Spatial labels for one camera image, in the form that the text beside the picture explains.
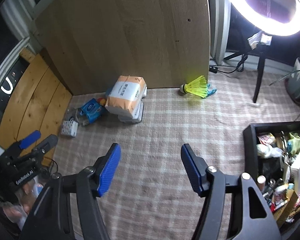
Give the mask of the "person left hand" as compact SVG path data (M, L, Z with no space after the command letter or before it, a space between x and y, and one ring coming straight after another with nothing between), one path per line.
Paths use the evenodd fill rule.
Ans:
M6 217L12 222L17 224L21 230L25 224L28 214L30 213L34 202L39 196L43 185L38 183L38 177L28 181L17 192L17 204L7 203L2 208Z

